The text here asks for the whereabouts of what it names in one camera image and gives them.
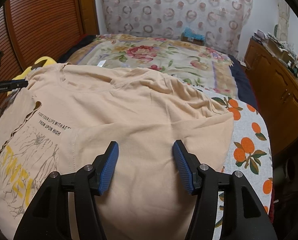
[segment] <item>beige t-shirt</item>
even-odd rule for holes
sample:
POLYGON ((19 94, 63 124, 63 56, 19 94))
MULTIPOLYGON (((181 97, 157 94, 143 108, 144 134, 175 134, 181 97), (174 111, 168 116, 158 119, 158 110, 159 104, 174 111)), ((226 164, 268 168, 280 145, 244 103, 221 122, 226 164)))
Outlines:
MULTIPOLYGON (((46 176, 54 170, 64 174, 80 168, 69 161, 70 155, 60 158, 61 138, 70 129, 116 123, 170 125, 202 119, 210 125, 220 123, 218 134, 222 137, 214 145, 219 154, 211 166, 219 169, 225 160, 233 131, 232 114, 177 78, 142 68, 54 64, 32 71, 28 81, 27 89, 41 107, 0 153, 0 228, 9 239, 46 176)), ((155 157, 147 158, 150 162, 155 157)))
MULTIPOLYGON (((111 140, 117 141, 119 157, 109 190, 95 197, 107 239, 183 240, 196 197, 180 181, 172 145, 181 139, 201 163, 221 171, 231 127, 230 114, 223 114, 173 123, 117 122, 66 130, 59 148, 60 170, 77 171, 103 154, 111 140)), ((71 234, 78 239, 72 223, 71 234)))

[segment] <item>wooden wardrobe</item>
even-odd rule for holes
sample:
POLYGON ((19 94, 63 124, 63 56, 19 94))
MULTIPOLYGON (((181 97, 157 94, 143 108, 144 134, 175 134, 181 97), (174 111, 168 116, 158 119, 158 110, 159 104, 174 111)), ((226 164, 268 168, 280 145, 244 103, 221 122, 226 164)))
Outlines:
POLYGON ((0 81, 39 57, 57 60, 84 34, 99 34, 94 0, 7 0, 0 9, 0 81))

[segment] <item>blanket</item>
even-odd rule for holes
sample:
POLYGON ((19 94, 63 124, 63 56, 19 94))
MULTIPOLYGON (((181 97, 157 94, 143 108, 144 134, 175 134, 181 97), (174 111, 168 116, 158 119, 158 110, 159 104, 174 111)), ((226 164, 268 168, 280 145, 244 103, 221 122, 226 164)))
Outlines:
POLYGON ((165 38, 106 34, 73 53, 68 61, 98 65, 102 60, 106 60, 105 68, 150 68, 238 99, 231 59, 211 48, 165 38))

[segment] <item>white wall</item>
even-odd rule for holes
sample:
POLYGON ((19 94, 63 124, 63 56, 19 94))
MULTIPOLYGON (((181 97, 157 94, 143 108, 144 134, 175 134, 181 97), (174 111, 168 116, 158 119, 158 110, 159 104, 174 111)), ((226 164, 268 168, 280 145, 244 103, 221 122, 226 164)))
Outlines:
POLYGON ((287 42, 290 45, 294 44, 294 52, 298 57, 298 17, 292 9, 290 9, 287 42))
POLYGON ((261 30, 265 34, 274 34, 275 25, 278 24, 278 2, 277 0, 254 0, 248 22, 242 28, 239 46, 238 59, 243 60, 251 36, 261 30))
POLYGON ((102 0, 95 0, 95 6, 97 9, 97 17, 98 17, 100 34, 108 33, 106 24, 104 22, 104 17, 103 17, 102 0))

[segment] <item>wooden cabinet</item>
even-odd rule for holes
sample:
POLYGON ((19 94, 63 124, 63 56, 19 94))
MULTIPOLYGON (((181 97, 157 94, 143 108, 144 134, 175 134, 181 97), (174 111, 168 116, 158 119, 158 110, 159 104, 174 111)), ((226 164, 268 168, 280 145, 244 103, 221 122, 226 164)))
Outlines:
POLYGON ((250 40, 246 74, 268 129, 272 153, 298 138, 298 80, 260 44, 250 40))

